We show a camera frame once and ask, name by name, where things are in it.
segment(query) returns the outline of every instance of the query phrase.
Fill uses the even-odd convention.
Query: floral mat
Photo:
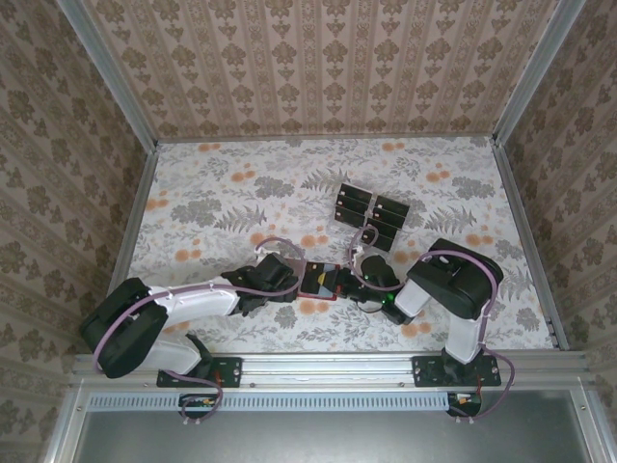
[[[488,138],[349,139],[159,145],[130,276],[179,286],[238,268],[278,235],[310,260],[344,262],[354,229],[334,222],[341,182],[409,204],[390,252],[399,278],[444,237],[499,263],[505,278],[487,344],[552,348]],[[172,327],[213,352],[439,350],[448,314],[431,303],[408,326],[339,299],[267,304],[247,317]]]

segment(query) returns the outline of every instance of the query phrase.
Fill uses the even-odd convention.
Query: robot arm
[[[495,262],[444,239],[436,241],[430,251],[454,251],[472,256],[486,265],[498,282],[503,279]],[[410,323],[434,298],[450,311],[445,353],[460,365],[469,364],[477,356],[481,314],[493,289],[476,265],[451,257],[421,260],[409,270],[409,281],[403,286],[381,256],[364,259],[361,270],[363,280],[373,287],[361,283],[351,269],[344,267],[324,274],[323,286],[340,297],[355,301],[363,310],[372,305],[396,324]],[[171,369],[180,374],[195,373],[199,368],[206,370],[211,358],[197,338],[164,330],[203,316],[236,313],[246,316],[268,301],[291,302],[297,297],[297,289],[285,291],[298,284],[298,277],[293,273],[289,261],[271,253],[257,266],[248,265],[223,273],[204,284],[146,286],[140,279],[132,278],[115,289],[82,323],[80,333],[88,347],[95,351],[112,324],[117,323],[127,309],[153,294],[168,293],[148,301],[123,319],[104,342],[98,362],[110,378],[124,376],[135,369]],[[383,291],[375,286],[394,289]]]
[[[209,315],[232,315],[263,306],[268,300],[291,302],[297,289],[274,297],[298,282],[293,269],[279,254],[268,254],[257,266],[247,265],[198,285],[146,286],[131,278],[118,286],[80,326],[80,334],[94,352],[113,323],[135,303],[153,294],[169,293],[144,304],[127,317],[105,342],[98,363],[109,378],[135,369],[172,369],[180,374],[208,363],[209,353],[199,340],[167,334],[163,330]]]
[[[467,365],[480,350],[485,309],[503,280],[503,272],[493,260],[445,239],[435,242],[428,254],[432,253],[442,255],[419,260],[407,273],[409,280],[394,302],[411,317],[431,299],[442,304],[450,312],[444,357]],[[493,275],[495,287],[479,265]]]

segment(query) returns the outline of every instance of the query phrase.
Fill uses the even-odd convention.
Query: aluminum frame
[[[96,29],[94,21],[90,18],[84,2],[80,0],[59,0],[58,4],[77,37],[84,44],[88,56],[93,60],[144,150],[146,153],[154,152],[156,138],[148,123],[148,118],[124,80],[114,58],[109,53],[107,45]]]
[[[500,145],[505,145],[512,134],[584,4],[585,0],[562,0],[555,7],[547,28],[495,126],[494,133]]]
[[[519,238],[521,239],[527,264],[529,265],[531,279],[538,293],[540,306],[545,312],[545,315],[550,318],[550,326],[554,331],[553,334],[557,339],[559,348],[568,350],[570,345],[566,338],[566,332],[563,329],[559,312],[552,298],[552,292],[550,292],[549,280],[547,279],[547,274],[540,260],[540,254],[538,253],[536,242],[533,239],[527,215],[524,212],[523,200],[519,194],[517,183],[514,180],[514,174],[512,173],[512,167],[510,167],[505,148],[503,145],[498,145],[495,141],[491,141],[491,147],[493,148],[493,156],[497,163],[497,169],[501,175],[501,182],[505,190],[505,195],[510,204],[510,209],[512,210],[514,223],[519,231]]]
[[[109,282],[107,295],[116,289],[128,276],[128,270],[131,266],[133,253],[135,252],[135,245],[137,244],[137,237],[139,236],[139,228],[142,226],[142,219],[144,218],[146,203],[148,202],[150,186],[152,185],[154,174],[156,173],[157,163],[158,151],[155,151],[146,158],[146,164],[144,164],[144,170],[142,172],[142,178],[139,181],[139,186],[137,187],[135,201],[133,202],[131,213],[128,216],[126,230],[124,231],[124,237],[122,238],[122,244],[118,252],[118,260],[116,260],[116,265],[114,266],[114,273]]]
[[[617,461],[614,441],[604,411],[593,392],[587,391],[592,377],[584,353],[557,350],[503,351],[516,366],[513,391],[569,391],[585,445],[594,463]],[[416,388],[411,359],[437,352],[349,353],[349,354],[234,354],[243,358],[243,394],[261,393],[371,393],[371,392],[464,392],[474,388]],[[508,366],[499,361],[502,386],[510,377]],[[179,392],[155,388],[154,371],[135,372],[108,379],[92,370],[92,356],[78,356],[69,383],[69,393],[51,439],[45,463],[67,463],[74,458],[91,394],[99,392]],[[192,393],[211,392],[196,388]]]

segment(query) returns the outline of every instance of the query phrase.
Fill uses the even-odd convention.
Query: beige patterned wall
[[[555,302],[617,423],[617,1],[588,0],[507,143]]]
[[[157,138],[489,133],[555,0],[86,0]]]
[[[0,2],[0,461],[52,431],[143,163],[55,2]]]

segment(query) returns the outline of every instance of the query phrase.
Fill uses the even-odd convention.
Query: gray floor
[[[444,412],[91,413],[75,461],[587,462],[567,393],[513,393],[486,420]]]

